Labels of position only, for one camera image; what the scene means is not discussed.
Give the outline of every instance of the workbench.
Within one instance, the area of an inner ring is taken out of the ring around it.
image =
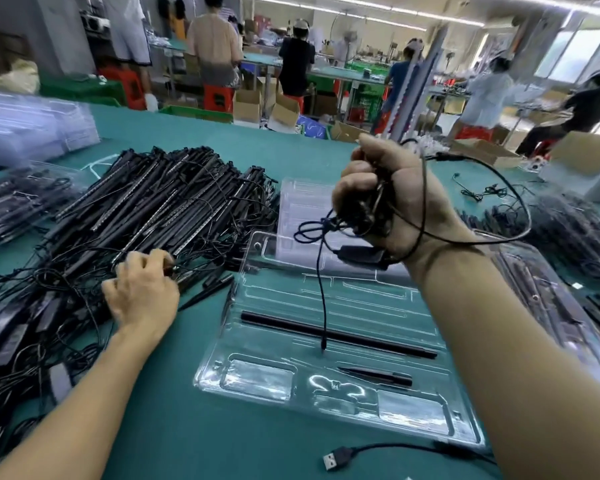
[[[170,39],[169,43],[171,47],[164,47],[161,45],[152,45],[152,47],[160,48],[164,50],[164,55],[168,58],[168,72],[169,78],[173,80],[173,58],[177,57],[179,54],[186,52],[187,47],[186,44],[182,40]],[[271,79],[272,74],[275,72],[275,69],[282,68],[282,59],[277,55],[270,54],[258,54],[255,52],[245,52],[243,61],[248,64],[254,64],[258,67],[266,67],[266,79],[265,79],[265,87],[269,87],[269,81]],[[318,67],[313,65],[311,70],[308,72],[312,75],[316,75],[318,77],[327,77],[328,79],[337,79],[343,82],[351,82],[351,94],[349,95],[349,103],[345,110],[345,118],[346,121],[349,117],[349,112],[351,110],[351,104],[354,100],[354,94],[356,89],[360,84],[372,84],[378,86],[384,86],[384,78],[382,79],[373,79],[373,78],[365,78],[362,72],[358,72],[352,69],[343,69],[341,67],[334,66],[323,66]],[[256,80],[257,80],[257,72],[253,74],[253,87],[256,88]],[[267,107],[267,97],[268,91],[264,93],[264,101],[263,107]],[[342,105],[342,99],[344,95],[344,84],[340,84],[340,89],[338,90],[338,103],[337,108],[338,112],[340,112],[340,106]]]
[[[179,118],[167,114],[92,105],[102,142],[54,161],[83,168],[122,150],[176,150],[206,145],[239,169],[263,166],[272,178],[306,178],[334,183],[355,145],[339,141]],[[432,163],[454,204],[468,212],[492,206],[462,197],[454,173],[472,189],[496,182],[487,169],[467,162]],[[320,168],[319,176],[315,172]],[[535,180],[519,170],[514,182]],[[24,264],[40,241],[35,233],[0,247],[0,274]],[[196,293],[198,288],[190,291]],[[412,437],[346,423],[327,415],[305,415],[201,392],[193,386],[200,360],[218,333],[226,293],[180,313],[140,374],[107,465],[105,480],[306,480],[344,479],[487,480],[497,469],[481,462],[451,460],[408,449],[381,449],[360,455],[343,472],[328,474],[322,456],[341,445],[418,442]]]

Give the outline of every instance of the right hand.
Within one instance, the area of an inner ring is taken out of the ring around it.
[[[333,208],[336,212],[350,193],[375,188],[377,176],[374,169],[382,167],[392,172],[396,209],[410,222],[417,226],[422,225],[423,181],[420,158],[393,141],[362,134],[360,147],[353,151],[351,160],[342,171],[342,178],[333,190]],[[453,241],[476,240],[476,236],[456,214],[444,187],[430,171],[427,173],[426,202],[426,231]],[[402,258],[410,252],[417,236],[416,227],[394,215],[389,236],[370,235],[366,236],[366,239],[374,246],[389,251],[394,258]],[[426,257],[444,245],[443,241],[425,235],[406,264]]]
[[[146,255],[131,251],[116,266],[117,278],[102,283],[102,291],[119,333],[139,340],[151,352],[167,332],[178,311],[180,291],[164,275],[173,258],[154,249]]]

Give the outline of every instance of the fan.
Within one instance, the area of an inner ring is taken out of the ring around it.
[[[343,66],[351,62],[360,50],[362,39],[358,37],[358,32],[363,24],[364,19],[353,12],[337,15],[331,24],[329,38],[334,43],[336,61]]]

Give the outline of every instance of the black tube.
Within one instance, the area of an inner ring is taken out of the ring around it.
[[[323,334],[322,327],[316,325],[309,325],[307,323],[296,322],[294,320],[285,320],[283,318],[270,317],[251,312],[242,312],[240,319],[245,323],[250,323],[253,325],[279,328],[280,330],[304,333],[305,335],[312,335],[314,337],[322,338]],[[420,358],[435,359],[438,356],[438,353],[435,350],[397,344],[395,342],[387,342],[386,340],[373,339],[371,337],[355,335],[353,333],[346,333],[338,330],[327,329],[327,339]]]

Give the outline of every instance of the cable connector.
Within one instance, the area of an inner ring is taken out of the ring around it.
[[[346,467],[355,455],[356,453],[353,448],[348,448],[346,446],[336,448],[328,455],[322,457],[324,468],[328,472],[339,470],[340,468]]]

